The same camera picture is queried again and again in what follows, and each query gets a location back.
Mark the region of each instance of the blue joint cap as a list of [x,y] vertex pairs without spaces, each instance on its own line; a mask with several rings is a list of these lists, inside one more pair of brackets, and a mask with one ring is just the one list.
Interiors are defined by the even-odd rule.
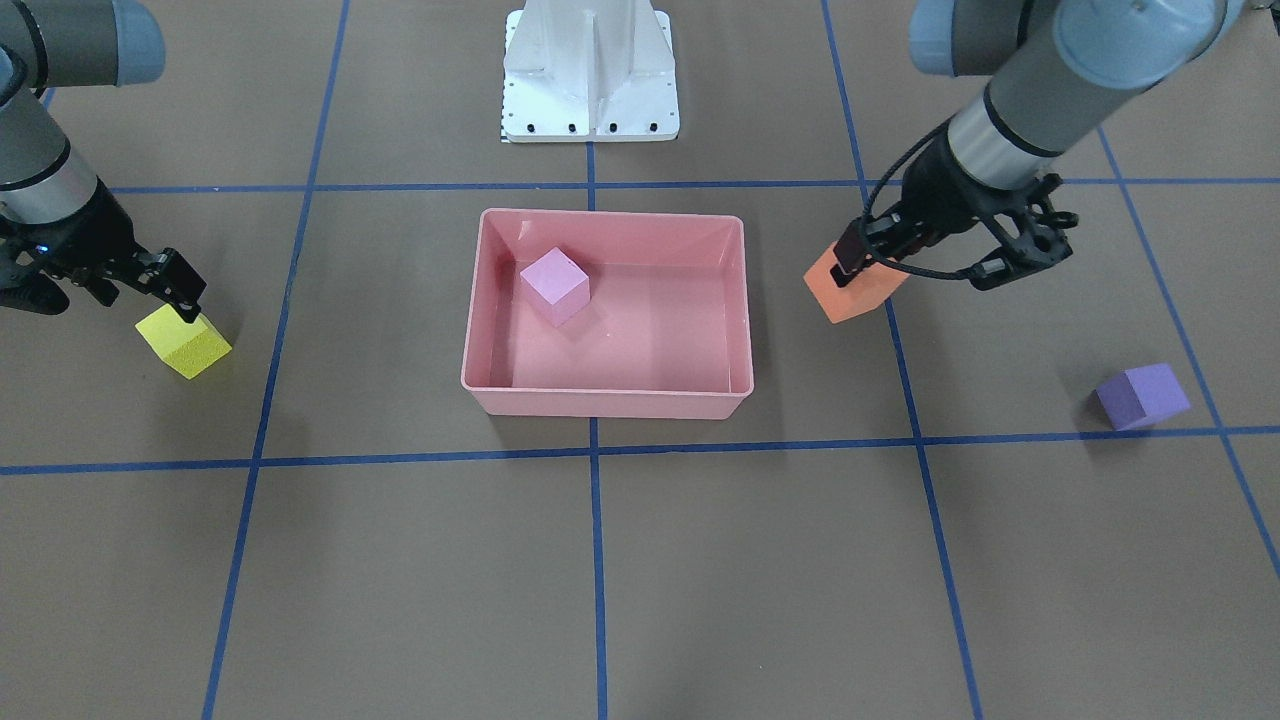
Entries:
[[1183,67],[1217,28],[1213,0],[1065,0],[1053,42],[1082,78],[1137,90]]
[[920,0],[908,26],[911,63],[922,73],[955,77],[955,42],[952,24],[956,0]]
[[111,0],[119,70],[115,86],[155,82],[164,73],[164,35],[138,0]]

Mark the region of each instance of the black cable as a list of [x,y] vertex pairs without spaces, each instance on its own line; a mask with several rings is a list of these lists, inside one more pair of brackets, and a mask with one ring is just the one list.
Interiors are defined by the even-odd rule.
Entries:
[[867,250],[867,254],[870,255],[872,260],[879,263],[881,265],[884,265],[886,268],[892,268],[895,270],[906,273],[909,275],[918,275],[922,278],[929,278],[934,281],[968,281],[973,279],[977,275],[973,268],[965,268],[955,273],[943,273],[941,270],[931,270],[928,268],[906,265],[896,260],[890,260],[888,258],[882,255],[881,251],[876,250],[872,246],[870,241],[867,238],[867,223],[872,219],[872,209],[876,206],[876,199],[879,197],[881,191],[884,190],[884,186],[888,184],[888,181],[895,174],[897,174],[897,170],[901,169],[902,165],[905,165],[918,152],[920,152],[920,150],[923,150],[925,145],[932,142],[933,138],[946,132],[947,126],[950,126],[950,123],[951,120],[946,120],[941,126],[929,131],[915,145],[913,145],[910,150],[908,150],[901,158],[899,158],[897,161],[893,163],[883,176],[881,176],[881,179],[876,182],[876,187],[872,188],[872,193],[867,197],[867,204],[863,205],[863,215],[858,218],[858,240],[861,241],[863,249]]

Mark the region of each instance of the foam block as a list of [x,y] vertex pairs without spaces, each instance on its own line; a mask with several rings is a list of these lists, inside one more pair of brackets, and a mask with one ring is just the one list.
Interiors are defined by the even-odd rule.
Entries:
[[1098,400],[1117,430],[1162,423],[1192,404],[1167,364],[1125,370],[1098,387]]
[[520,272],[520,293],[558,328],[590,302],[591,283],[557,247]]
[[161,305],[134,327],[165,365],[188,380],[232,351],[230,343],[204,314],[187,324],[173,307]]
[[831,278],[831,268],[835,264],[836,243],[832,242],[804,274],[809,292],[818,305],[822,305],[827,319],[832,323],[842,323],[879,307],[910,277],[901,270],[876,264],[859,273],[847,286],[836,287],[836,281]]

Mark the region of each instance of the purple cube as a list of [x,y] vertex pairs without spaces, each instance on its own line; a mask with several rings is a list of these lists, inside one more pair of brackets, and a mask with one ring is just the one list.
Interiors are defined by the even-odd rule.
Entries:
[[557,328],[591,300],[586,273],[557,247],[520,272],[520,293]]
[[1117,430],[1155,425],[1192,407],[1165,363],[1120,373],[1098,387],[1098,400]]

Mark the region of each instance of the blue tape line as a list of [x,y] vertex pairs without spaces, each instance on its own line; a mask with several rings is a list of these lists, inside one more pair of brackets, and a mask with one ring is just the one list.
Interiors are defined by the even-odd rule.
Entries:
[[539,457],[586,457],[586,447],[543,450],[493,450],[474,452],[401,452],[393,455],[329,455],[323,457],[264,457],[262,468],[340,468],[349,465],[402,465],[429,462],[472,462],[493,460],[530,460]]
[[154,462],[79,462],[0,466],[0,475],[83,475],[93,473],[156,473],[164,470],[246,470],[251,460],[159,460]]
[[[823,20],[827,24],[827,42],[831,45],[831,61],[836,69],[836,83],[840,87],[840,101],[845,111],[845,127],[849,131],[849,147],[854,155],[854,169],[858,173],[858,188],[861,192],[863,202],[867,202],[867,174],[863,170],[861,151],[858,145],[858,129],[854,126],[852,106],[849,102],[849,90],[845,85],[845,73],[841,67],[840,49],[836,45],[836,28],[831,19],[831,6],[827,0],[822,0]],[[929,520],[933,525],[933,539],[938,550],[938,564],[942,566],[942,579],[947,591],[947,602],[951,606],[951,620],[956,634],[956,647],[960,651],[960,664],[964,669],[965,685],[969,689],[969,703],[975,720],[982,720],[982,698],[978,694],[978,680],[973,669],[973,660],[969,655],[969,639],[964,629],[964,616],[960,611],[960,596],[956,592],[955,577],[951,570],[951,557],[947,553],[946,536],[942,529],[942,515],[938,511],[933,495],[933,477],[929,471],[928,455],[923,442],[920,418],[915,407],[915,393],[911,391],[911,378],[906,366],[906,352],[902,348],[902,337],[899,332],[897,315],[893,311],[893,301],[884,301],[884,314],[888,320],[890,336],[893,341],[893,354],[897,357],[899,379],[902,383],[902,397],[906,402],[906,415],[911,424],[911,441],[915,446],[916,460],[920,466],[920,480],[924,484],[924,496],[929,506]]]
[[856,179],[759,179],[759,181],[636,181],[599,182],[600,190],[719,190],[787,187],[858,187]]
[[586,143],[586,209],[595,210],[595,143]]
[[[1257,425],[1226,428],[1230,436],[1275,436],[1280,425]],[[689,445],[620,445],[599,448],[602,456],[627,455],[668,455],[668,454],[728,454],[728,452],[783,452],[815,450],[861,450],[876,447],[913,447],[916,442],[924,446],[972,446],[972,445],[1030,445],[1046,442],[1107,442],[1143,438],[1187,438],[1217,437],[1216,428],[1153,428],[1146,430],[1100,430],[1075,433],[1012,433],[983,436],[924,436],[904,438],[864,438],[864,439],[817,439],[817,441],[777,441],[777,442],[727,442],[727,443],[689,443]],[[316,468],[351,465],[394,465],[429,462],[468,462],[494,460],[526,460],[539,457],[588,457],[589,447],[550,447],[536,450],[492,450],[458,452],[401,452],[389,455],[328,455],[297,457],[264,457],[260,468]],[[0,477],[10,475],[74,475],[96,473],[155,473],[164,470],[244,470],[253,466],[253,460],[180,460],[152,462],[84,462],[68,465],[4,465]]]
[[863,152],[858,146],[858,132],[854,129],[854,110],[849,102],[849,88],[845,85],[845,68],[840,60],[840,47],[836,45],[836,23],[831,20],[831,4],[822,0],[822,19],[827,26],[827,45],[831,47],[831,64],[836,70],[836,87],[840,88],[840,105],[845,111],[845,129],[849,131],[849,150],[854,154],[854,170],[858,173],[858,187],[867,201],[867,173],[863,172]]
[[955,574],[951,570],[951,553],[947,551],[947,536],[942,529],[942,512],[938,510],[938,498],[933,491],[933,473],[929,470],[929,457],[924,451],[924,445],[915,446],[915,456],[920,462],[920,474],[924,477],[924,500],[929,506],[933,542],[938,548],[938,562],[942,565],[942,583],[947,589],[947,605],[951,607],[951,624],[956,633],[956,646],[960,648],[960,662],[964,667],[965,687],[969,691],[969,705],[973,708],[974,720],[982,720],[982,697],[978,694],[978,678],[973,670],[973,659],[969,653],[969,635],[964,629],[964,614],[960,612],[960,593],[956,592]]
[[724,442],[694,445],[623,445],[602,447],[600,455],[669,455],[669,454],[718,454],[718,452],[780,452],[787,450],[856,450],[868,447],[911,447],[913,438],[878,439],[819,439],[783,442]]
[[1098,430],[1079,433],[1018,433],[992,436],[938,436],[920,438],[927,446],[1019,445],[1037,442],[1101,442],[1116,439],[1217,437],[1215,428],[1151,428],[1144,430]]
[[595,703],[598,720],[609,717],[608,633],[604,602],[604,514],[600,502],[600,421],[591,418],[591,553],[595,565]]
[[1274,436],[1280,434],[1280,425],[1256,425],[1248,428],[1226,428],[1230,436]]
[[1165,273],[1160,269],[1160,263],[1156,260],[1156,252],[1151,246],[1151,240],[1147,236],[1147,229],[1142,224],[1142,217],[1138,214],[1138,206],[1133,201],[1133,195],[1129,192],[1129,183],[1120,170],[1120,163],[1116,160],[1115,152],[1111,149],[1111,142],[1107,141],[1107,133],[1100,127],[1098,138],[1102,141],[1102,151],[1107,155],[1107,163],[1111,164],[1111,172],[1115,173],[1119,181],[1119,187],[1121,195],[1124,195],[1125,206],[1129,209],[1129,217],[1133,219],[1133,225],[1138,231],[1138,240],[1142,242],[1142,250],[1147,254],[1147,263],[1151,265],[1151,272],[1156,277],[1156,284],[1160,287],[1160,295],[1165,299],[1165,306],[1169,310],[1169,316],[1174,320],[1174,328],[1178,331],[1178,337],[1181,340],[1183,350],[1187,352],[1187,360],[1192,365],[1192,372],[1196,374],[1196,382],[1199,384],[1201,393],[1204,396],[1204,405],[1208,407],[1210,415],[1213,418],[1213,425],[1217,428],[1219,434],[1222,441],[1222,450],[1226,451],[1226,457],[1231,464],[1231,471],[1235,473],[1235,482],[1240,486],[1240,493],[1244,496],[1244,503],[1249,509],[1249,514],[1253,516],[1253,524],[1258,528],[1258,536],[1262,538],[1262,546],[1266,548],[1267,556],[1271,559],[1271,569],[1275,571],[1276,577],[1280,578],[1280,553],[1276,552],[1275,542],[1271,538],[1271,530],[1267,529],[1266,520],[1262,518],[1262,511],[1258,509],[1257,498],[1253,496],[1253,489],[1249,487],[1249,480],[1244,475],[1244,469],[1240,466],[1239,459],[1235,455],[1235,447],[1231,445],[1231,436],[1228,432],[1226,425],[1222,423],[1222,416],[1219,414],[1217,404],[1213,401],[1213,393],[1208,389],[1208,382],[1204,379],[1204,373],[1201,369],[1199,359],[1196,356],[1196,348],[1192,347],[1190,336],[1187,333],[1187,327],[1183,324],[1181,314],[1178,311],[1178,306],[1174,304],[1174,296],[1169,291],[1169,284],[1165,282]]
[[[1066,184],[1119,184],[1114,178],[1064,178]],[[1280,178],[1126,178],[1128,184],[1280,184]],[[727,190],[788,187],[863,187],[874,184],[849,178],[832,179],[756,179],[756,181],[636,181],[596,182],[596,190]],[[888,187],[901,187],[901,178],[888,181]],[[402,183],[328,183],[315,192],[453,192],[480,190],[589,190],[586,182],[402,182]],[[191,184],[191,186],[127,186],[113,187],[116,195],[204,195],[232,192],[306,192],[305,184]]]
[[316,124],[315,142],[311,147],[311,168],[307,172],[307,190],[302,197],[302,209],[298,214],[298,228],[293,238],[293,252],[289,258],[289,275],[284,283],[284,297],[280,302],[280,316],[275,329],[275,345],[271,350],[271,365],[266,375],[266,389],[262,393],[262,413],[259,419],[257,436],[253,441],[253,465],[248,471],[248,480],[244,483],[244,502],[241,507],[239,525],[236,530],[236,550],[232,552],[232,568],[227,578],[227,596],[223,600],[221,620],[218,625],[218,641],[214,644],[214,659],[209,669],[209,687],[205,692],[205,707],[202,720],[212,720],[214,705],[218,700],[218,684],[221,680],[223,659],[227,653],[227,638],[230,633],[232,611],[236,606],[236,589],[239,582],[239,570],[244,559],[244,542],[248,536],[248,524],[252,518],[253,495],[257,491],[257,475],[262,460],[262,448],[266,445],[266,430],[271,419],[271,401],[275,398],[275,382],[280,370],[280,355],[284,351],[284,336],[289,324],[289,304],[293,296],[293,283],[298,274],[298,259],[302,255],[302,243],[306,238],[307,219],[311,213],[311,199],[315,195],[316,176],[320,172],[320,155],[324,150],[324,136],[329,124],[329,108],[333,105],[333,91],[338,81],[338,67],[342,61],[342,46],[347,33],[347,17],[351,12],[351,0],[343,0],[342,12],[338,15],[338,29],[333,44],[333,56],[329,61],[329,78],[325,82],[324,101],[320,105],[320,120]]
[[448,192],[460,190],[584,190],[585,182],[399,182],[317,184],[316,192]]
[[257,491],[257,468],[250,468],[244,483],[244,500],[241,502],[239,523],[236,525],[236,547],[232,550],[232,568],[227,575],[227,592],[223,596],[223,611],[218,618],[218,639],[214,641],[214,660],[209,667],[209,685],[205,688],[205,706],[200,714],[202,720],[212,720],[214,703],[218,701],[218,684],[223,678],[223,660],[227,657],[227,638],[232,629],[232,610],[236,606],[236,589],[239,587],[239,570],[244,560],[244,541],[248,537],[248,519],[253,512],[253,495]]
[[113,187],[116,195],[228,195],[237,192],[306,192],[305,184],[189,184]]
[[1124,184],[1276,184],[1280,183],[1280,178],[1124,178],[1120,182]]

